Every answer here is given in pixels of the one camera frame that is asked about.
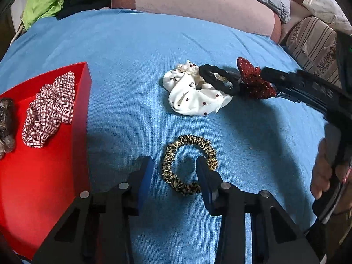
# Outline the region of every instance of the polka dot fabric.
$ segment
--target polka dot fabric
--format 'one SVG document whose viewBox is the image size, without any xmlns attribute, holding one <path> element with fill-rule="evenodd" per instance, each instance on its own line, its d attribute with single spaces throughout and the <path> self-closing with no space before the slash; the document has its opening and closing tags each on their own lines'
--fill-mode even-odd
<svg viewBox="0 0 352 264">
<path fill-rule="evenodd" d="M 237 59 L 237 67 L 241 74 L 241 81 L 246 86 L 246 92 L 251 98 L 267 99 L 276 96 L 276 90 L 267 81 L 260 77 L 260 67 L 254 67 L 245 58 Z"/>
</svg>

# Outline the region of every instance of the blue fabric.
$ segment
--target blue fabric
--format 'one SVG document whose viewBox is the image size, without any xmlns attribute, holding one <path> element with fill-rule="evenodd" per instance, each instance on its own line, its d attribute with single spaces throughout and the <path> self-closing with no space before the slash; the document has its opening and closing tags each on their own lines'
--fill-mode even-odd
<svg viewBox="0 0 352 264">
<path fill-rule="evenodd" d="M 324 120 L 305 104 L 285 99 L 233 98 L 217 114 L 182 116 L 162 87 L 165 72 L 187 59 L 235 70 L 242 56 L 254 66 L 285 72 L 299 66 L 269 38 L 197 19 L 130 10 L 99 10 L 63 20 L 43 18 L 21 36 L 0 63 L 0 92 L 40 73 L 87 61 L 92 76 L 88 154 L 93 191 L 108 190 L 154 159 L 150 195 L 131 217 L 139 263 L 214 263 L 220 217 L 211 217 L 200 194 L 182 197 L 160 177 L 165 145 L 195 134 L 217 149 L 223 180 L 241 190 L 269 190 L 302 228 L 315 220 L 309 191 Z M 184 146 L 174 171 L 196 178 L 199 150 Z M 246 263 L 251 263 L 246 218 Z"/>
</svg>

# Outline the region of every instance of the black hair tie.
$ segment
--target black hair tie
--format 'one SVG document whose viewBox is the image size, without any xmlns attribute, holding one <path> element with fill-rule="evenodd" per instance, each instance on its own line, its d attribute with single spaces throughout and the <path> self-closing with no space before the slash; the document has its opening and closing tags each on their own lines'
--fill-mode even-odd
<svg viewBox="0 0 352 264">
<path fill-rule="evenodd" d="M 225 77 L 229 82 L 232 83 L 232 86 L 226 86 L 221 80 L 217 79 L 214 75 L 217 73 L 222 77 Z M 240 86 L 236 80 L 230 73 L 226 70 L 218 68 L 215 65 L 201 65 L 199 67 L 199 75 L 203 77 L 206 83 L 211 84 L 216 90 L 222 91 L 225 94 L 234 96 L 239 95 L 240 93 Z"/>
</svg>

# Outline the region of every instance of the white cloth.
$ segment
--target white cloth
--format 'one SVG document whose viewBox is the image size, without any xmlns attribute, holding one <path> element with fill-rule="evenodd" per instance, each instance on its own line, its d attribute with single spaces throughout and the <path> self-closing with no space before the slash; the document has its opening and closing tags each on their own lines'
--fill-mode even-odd
<svg viewBox="0 0 352 264">
<path fill-rule="evenodd" d="M 352 26 L 340 7 L 331 0 L 304 0 L 303 5 L 335 31 L 352 34 Z"/>
<path fill-rule="evenodd" d="M 214 74 L 219 80 L 223 77 Z M 232 96 L 216 90 L 199 75 L 199 67 L 187 61 L 164 75 L 163 86 L 170 92 L 172 109 L 183 115 L 208 115 L 227 105 Z"/>
</svg>

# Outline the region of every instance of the human hand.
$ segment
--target human hand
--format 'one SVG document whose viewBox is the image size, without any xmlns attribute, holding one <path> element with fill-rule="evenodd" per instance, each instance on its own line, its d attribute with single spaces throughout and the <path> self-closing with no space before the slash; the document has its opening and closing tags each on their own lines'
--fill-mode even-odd
<svg viewBox="0 0 352 264">
<path fill-rule="evenodd" d="M 315 165 L 312 172 L 312 181 L 310 183 L 310 192 L 318 200 L 322 193 L 330 188 L 329 179 L 332 176 L 332 169 L 326 158 L 326 139 L 321 140 L 318 146 L 318 155 L 315 160 Z M 348 185 L 341 196 L 334 213 L 346 211 L 352 207 L 352 174 L 349 163 L 344 163 L 336 167 L 336 175 L 343 183 L 348 182 Z"/>
</svg>

